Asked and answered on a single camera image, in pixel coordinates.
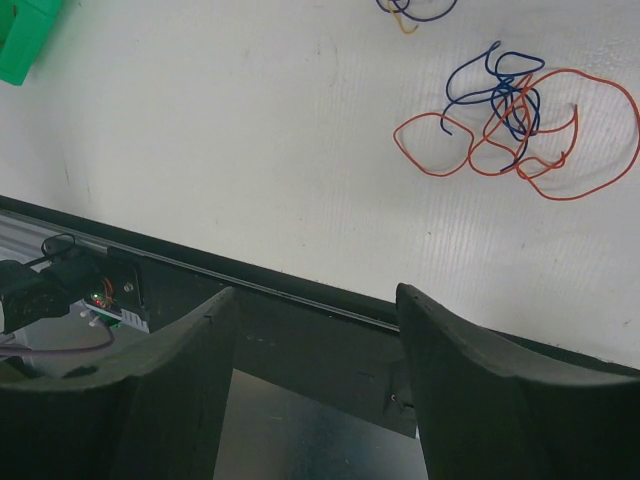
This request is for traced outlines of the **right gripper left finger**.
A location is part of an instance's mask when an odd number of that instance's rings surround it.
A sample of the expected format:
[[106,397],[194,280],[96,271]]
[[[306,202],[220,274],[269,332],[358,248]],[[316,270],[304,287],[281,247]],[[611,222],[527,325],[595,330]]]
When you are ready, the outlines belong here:
[[2,384],[2,478],[213,478],[236,337],[226,288],[62,378]]

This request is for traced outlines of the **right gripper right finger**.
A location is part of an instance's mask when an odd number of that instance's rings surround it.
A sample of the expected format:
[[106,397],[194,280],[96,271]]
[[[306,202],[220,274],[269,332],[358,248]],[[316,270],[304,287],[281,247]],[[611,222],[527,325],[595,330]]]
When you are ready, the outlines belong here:
[[636,369],[499,333],[396,289],[432,479],[635,479]]

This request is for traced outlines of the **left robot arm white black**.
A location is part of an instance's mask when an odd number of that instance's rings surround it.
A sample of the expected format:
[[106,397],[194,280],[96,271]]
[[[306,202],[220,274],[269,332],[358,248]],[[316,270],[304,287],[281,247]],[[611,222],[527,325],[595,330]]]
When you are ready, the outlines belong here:
[[1,262],[1,332],[13,333],[43,318],[59,318],[98,290],[99,268],[68,233],[41,244],[41,256],[27,263]]

